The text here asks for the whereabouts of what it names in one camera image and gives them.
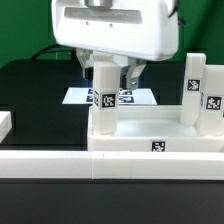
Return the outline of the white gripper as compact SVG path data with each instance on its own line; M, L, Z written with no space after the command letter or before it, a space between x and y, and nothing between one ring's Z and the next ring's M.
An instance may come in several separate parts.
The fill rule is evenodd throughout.
M93 79L92 51L138 58L129 60L124 79L124 89L136 90L146 67L140 59L177 52L178 6L179 0L52 0L53 33L59 44L77 48L86 80Z

